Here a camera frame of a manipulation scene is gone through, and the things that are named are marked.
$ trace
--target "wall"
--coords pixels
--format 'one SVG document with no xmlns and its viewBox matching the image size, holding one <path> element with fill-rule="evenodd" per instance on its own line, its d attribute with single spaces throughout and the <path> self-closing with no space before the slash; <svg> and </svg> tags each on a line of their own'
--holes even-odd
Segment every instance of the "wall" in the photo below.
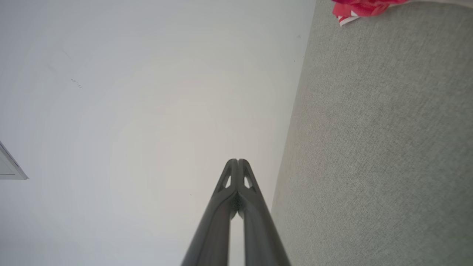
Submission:
<svg viewBox="0 0 473 266">
<path fill-rule="evenodd" d="M 2 1 L 0 264 L 178 265 L 230 158 L 271 207 L 314 6 Z"/>
</svg>

